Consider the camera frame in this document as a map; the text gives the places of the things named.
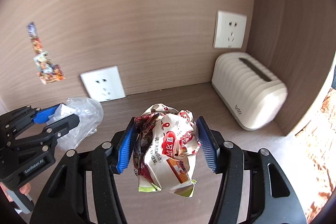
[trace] colorful sticker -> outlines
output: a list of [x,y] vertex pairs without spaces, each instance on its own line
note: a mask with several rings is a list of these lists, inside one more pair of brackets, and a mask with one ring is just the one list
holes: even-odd
[[34,22],[31,22],[27,26],[28,35],[30,41],[33,45],[35,52],[34,62],[39,70],[38,75],[43,84],[52,83],[55,81],[60,81],[65,79],[63,72],[61,71],[59,65],[53,65],[49,57],[49,53],[46,52],[37,36],[36,26]]
[[189,180],[187,169],[182,160],[167,159],[167,163],[181,184]]

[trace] black handle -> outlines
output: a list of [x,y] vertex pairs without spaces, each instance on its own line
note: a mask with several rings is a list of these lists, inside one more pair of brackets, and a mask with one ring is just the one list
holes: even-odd
[[20,190],[7,190],[7,193],[24,214],[31,213],[34,210],[34,203],[30,196],[25,196]]
[[265,148],[245,151],[250,157],[250,199],[244,224],[307,224],[305,214],[286,175]]
[[224,142],[220,149],[221,155],[228,159],[228,165],[222,175],[209,224],[236,224],[243,188],[244,154],[230,141]]
[[78,167],[79,155],[69,150],[44,186],[30,224],[89,224],[85,170]]
[[104,224],[127,224],[107,161],[112,149],[112,144],[106,142],[92,152],[92,186],[97,220]]
[[0,189],[0,214],[2,224],[26,224],[14,209],[13,203],[9,202],[5,193]]

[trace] clear plastic bag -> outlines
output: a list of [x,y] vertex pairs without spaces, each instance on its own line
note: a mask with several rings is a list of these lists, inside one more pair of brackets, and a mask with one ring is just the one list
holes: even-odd
[[64,151],[76,149],[87,136],[95,133],[103,119],[104,111],[101,103],[91,98],[69,98],[66,105],[61,104],[56,109],[46,124],[49,125],[71,114],[79,117],[79,125],[58,139],[57,146]]

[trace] blue gripper pad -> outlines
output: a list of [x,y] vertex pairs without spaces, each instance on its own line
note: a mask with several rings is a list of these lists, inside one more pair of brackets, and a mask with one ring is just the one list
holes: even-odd
[[33,118],[34,123],[46,123],[49,121],[49,116],[53,115],[60,104],[42,109],[36,113],[35,118]]
[[137,130],[134,118],[132,118],[124,131],[117,132],[114,135],[111,142],[118,153],[118,162],[116,165],[111,166],[111,168],[115,174],[121,174],[128,167],[136,138]]
[[219,146],[202,116],[197,119],[196,125],[198,128],[199,141],[208,167],[216,173],[218,171],[217,157],[219,155]]

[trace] red logo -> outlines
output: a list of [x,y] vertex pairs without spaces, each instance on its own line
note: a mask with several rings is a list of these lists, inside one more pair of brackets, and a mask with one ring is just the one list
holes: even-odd
[[162,153],[167,155],[168,157],[172,158],[173,156],[173,149],[176,137],[175,133],[172,131],[168,131],[166,135],[163,137]]
[[188,122],[190,122],[190,117],[189,115],[184,111],[184,112],[180,112],[179,115],[185,119],[187,119]]
[[163,123],[163,122],[161,121],[161,129],[163,130],[164,127],[170,127],[170,123],[168,123],[168,122]]
[[193,135],[191,134],[192,131],[187,131],[180,140],[180,144],[181,143],[188,143],[191,141],[191,139],[193,138]]

